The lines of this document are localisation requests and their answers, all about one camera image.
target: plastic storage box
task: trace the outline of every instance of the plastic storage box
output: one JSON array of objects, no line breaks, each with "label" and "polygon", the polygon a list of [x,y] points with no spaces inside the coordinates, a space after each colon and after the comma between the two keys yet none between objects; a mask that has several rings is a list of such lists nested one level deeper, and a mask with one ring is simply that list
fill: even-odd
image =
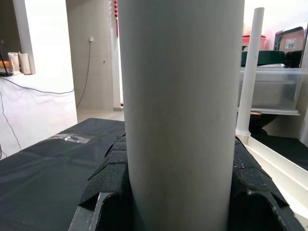
[{"label": "plastic storage box", "polygon": [[[252,109],[265,114],[294,114],[292,112],[296,111],[300,88],[307,74],[307,70],[301,68],[258,67]],[[241,68],[239,102],[243,78],[244,68]]]}]

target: thin white pipe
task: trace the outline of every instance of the thin white pipe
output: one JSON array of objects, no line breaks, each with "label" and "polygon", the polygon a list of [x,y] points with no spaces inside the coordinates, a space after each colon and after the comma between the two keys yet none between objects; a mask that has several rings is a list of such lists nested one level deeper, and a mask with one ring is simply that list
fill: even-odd
[{"label": "thin white pipe", "polygon": [[249,120],[254,95],[257,63],[262,32],[264,7],[256,8],[252,22],[251,36],[248,45],[246,67],[243,79],[239,113],[236,123],[236,134],[240,136],[249,135]]},{"label": "thin white pipe", "polygon": [[243,14],[243,0],[119,1],[135,230],[227,230]]}]

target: white tile floor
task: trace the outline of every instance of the white tile floor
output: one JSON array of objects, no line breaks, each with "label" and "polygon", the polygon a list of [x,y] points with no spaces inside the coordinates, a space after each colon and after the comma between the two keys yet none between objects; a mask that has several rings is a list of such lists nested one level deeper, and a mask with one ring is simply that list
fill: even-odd
[{"label": "white tile floor", "polygon": [[88,118],[111,119],[124,121],[124,112],[77,109],[78,123]]}]

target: black cable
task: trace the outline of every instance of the black cable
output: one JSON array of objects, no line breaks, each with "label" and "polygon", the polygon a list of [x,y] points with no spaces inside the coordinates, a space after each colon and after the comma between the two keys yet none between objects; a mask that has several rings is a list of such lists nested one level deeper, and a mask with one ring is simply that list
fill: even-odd
[{"label": "black cable", "polygon": [[92,43],[92,42],[90,42],[90,48],[89,48],[89,60],[88,60],[88,70],[87,70],[86,83],[85,83],[85,87],[83,88],[83,92],[82,92],[82,96],[81,96],[81,98],[80,98],[80,101],[79,101],[79,103],[77,103],[76,108],[77,108],[77,107],[79,106],[79,104],[81,103],[82,98],[83,98],[83,95],[85,94],[86,86],[87,86],[88,75],[89,75],[89,66],[90,66],[91,43]]},{"label": "black cable", "polygon": [[24,87],[24,86],[20,86],[19,84],[17,83],[14,83],[13,81],[10,81],[8,80],[7,78],[3,78],[3,77],[0,77],[1,79],[5,80],[5,81],[8,81],[20,88],[23,88],[23,89],[29,89],[29,90],[35,90],[35,91],[38,91],[38,92],[41,92],[41,93],[46,93],[46,94],[56,94],[56,95],[63,95],[63,94],[67,94],[67,93],[71,93],[74,91],[74,89],[70,90],[70,91],[65,91],[65,92],[53,92],[53,91],[43,91],[43,90],[38,90],[38,89],[35,89],[35,88],[29,88],[29,87]]},{"label": "black cable", "polygon": [[16,136],[16,134],[15,134],[15,132],[14,132],[14,129],[12,128],[11,124],[9,123],[8,118],[6,117],[6,115],[5,115],[5,113],[4,113],[3,99],[2,99],[2,93],[1,93],[1,91],[0,91],[0,97],[1,97],[2,114],[3,114],[4,118],[6,119],[6,122],[7,122],[8,125],[10,126],[10,128],[11,128],[11,130],[12,130],[12,132],[13,132],[13,134],[14,134],[16,140],[17,140],[18,146],[19,146],[19,148],[21,149],[19,140],[18,140],[18,138],[17,138],[17,136]]}]

